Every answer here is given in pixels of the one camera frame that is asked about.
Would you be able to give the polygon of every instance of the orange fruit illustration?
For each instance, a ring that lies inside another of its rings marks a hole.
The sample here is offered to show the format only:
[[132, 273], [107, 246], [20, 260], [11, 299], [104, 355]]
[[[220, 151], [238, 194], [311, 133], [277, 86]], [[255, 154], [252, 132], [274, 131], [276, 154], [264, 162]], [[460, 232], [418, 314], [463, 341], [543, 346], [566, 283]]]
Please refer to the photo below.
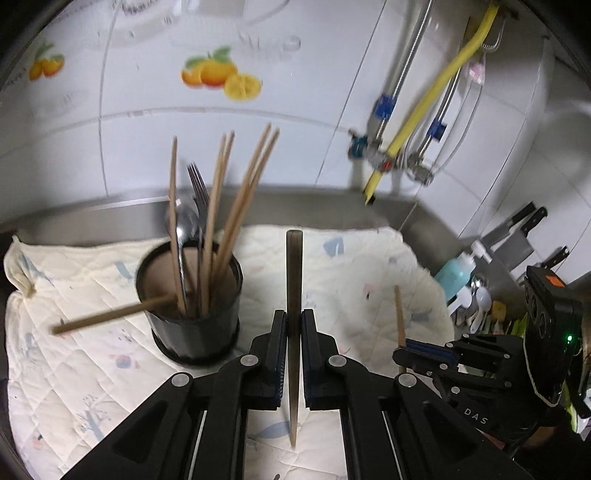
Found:
[[186, 85], [220, 88], [226, 80], [238, 72], [230, 59], [230, 47], [219, 47], [207, 57], [192, 57], [185, 63], [181, 78]]
[[53, 77], [64, 66], [64, 56], [55, 55], [50, 59], [43, 59], [41, 65], [43, 68], [43, 75], [46, 77]]
[[37, 60], [29, 69], [29, 80], [37, 80], [43, 73], [43, 66], [40, 60]]
[[201, 81], [208, 87], [221, 87], [229, 76], [237, 72], [238, 68], [231, 61], [223, 63], [208, 59], [201, 64]]
[[226, 80], [223, 91], [230, 100], [253, 100], [261, 93], [262, 83], [249, 73], [235, 73]]
[[203, 82], [201, 81], [201, 64], [195, 65], [190, 69], [184, 69], [181, 72], [181, 78], [185, 85], [189, 87], [200, 87]]

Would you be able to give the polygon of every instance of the quilted cloth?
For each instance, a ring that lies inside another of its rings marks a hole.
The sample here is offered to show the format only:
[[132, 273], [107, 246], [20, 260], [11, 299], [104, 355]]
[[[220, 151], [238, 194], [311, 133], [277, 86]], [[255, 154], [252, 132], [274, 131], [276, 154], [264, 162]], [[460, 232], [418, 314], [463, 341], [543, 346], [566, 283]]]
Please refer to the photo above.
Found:
[[[284, 309], [287, 228], [244, 228], [235, 255], [244, 273], [241, 332], [226, 358], [247, 352]], [[162, 243], [96, 248], [42, 247], [15, 239], [8, 278], [18, 290], [7, 305], [9, 414], [15, 442], [35, 479], [57, 480], [177, 371], [186, 369], [156, 347], [145, 314], [51, 336], [51, 325], [137, 300], [134, 274]], [[397, 346], [394, 286], [400, 285], [407, 336], [443, 344], [453, 339], [443, 293], [390, 228], [304, 229], [303, 307], [320, 332], [371, 371], [394, 376]], [[246, 442], [247, 480], [337, 480], [346, 476], [339, 415], [310, 412], [300, 401], [298, 441], [288, 438], [287, 399], [276, 412], [252, 412]]]

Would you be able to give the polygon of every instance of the blue clamp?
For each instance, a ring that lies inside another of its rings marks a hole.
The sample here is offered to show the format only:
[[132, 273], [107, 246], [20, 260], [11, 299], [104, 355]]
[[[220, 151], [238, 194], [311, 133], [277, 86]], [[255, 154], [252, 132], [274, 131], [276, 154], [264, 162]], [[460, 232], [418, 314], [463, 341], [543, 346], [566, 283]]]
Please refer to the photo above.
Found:
[[394, 106], [396, 105], [396, 100], [396, 98], [382, 94], [375, 106], [374, 116], [381, 120], [390, 120], [392, 112], [394, 111]]
[[427, 136], [432, 137], [439, 142], [443, 138], [443, 134], [445, 133], [446, 128], [447, 124], [444, 124], [439, 120], [434, 119], [433, 123], [429, 127], [429, 130], [427, 131]]
[[365, 153], [365, 149], [368, 146], [368, 137], [364, 135], [362, 137], [353, 136], [351, 139], [351, 145], [349, 147], [349, 158], [351, 160], [359, 160], [363, 158], [363, 154]]

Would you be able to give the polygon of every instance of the fork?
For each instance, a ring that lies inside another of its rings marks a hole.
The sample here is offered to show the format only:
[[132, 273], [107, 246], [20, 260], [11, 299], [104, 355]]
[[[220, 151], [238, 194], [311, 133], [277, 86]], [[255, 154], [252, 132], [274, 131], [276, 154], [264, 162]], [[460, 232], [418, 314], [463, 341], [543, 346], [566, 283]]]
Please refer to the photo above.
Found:
[[195, 192], [195, 204], [197, 205], [197, 210], [199, 210], [199, 224], [202, 230], [201, 235], [203, 235], [203, 231], [207, 225], [209, 193], [207, 192], [207, 187], [205, 186], [205, 182], [203, 181], [203, 177], [201, 176], [201, 172], [197, 168], [197, 165], [194, 162], [190, 163], [187, 169], [189, 171], [189, 178], [191, 179], [193, 191]]

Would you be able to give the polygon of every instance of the soap bottle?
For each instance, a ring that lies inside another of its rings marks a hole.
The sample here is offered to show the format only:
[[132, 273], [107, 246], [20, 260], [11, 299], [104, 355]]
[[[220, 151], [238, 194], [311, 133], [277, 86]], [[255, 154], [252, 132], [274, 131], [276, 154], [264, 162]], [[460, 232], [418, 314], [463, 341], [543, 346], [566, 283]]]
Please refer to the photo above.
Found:
[[443, 265], [443, 268], [435, 275], [435, 280], [442, 286], [445, 301], [450, 301], [460, 289], [470, 281], [470, 275], [476, 268], [474, 257], [484, 258], [491, 263], [492, 258], [486, 252], [486, 248], [478, 240], [471, 246], [472, 253], [462, 252], [457, 258], [452, 258]]

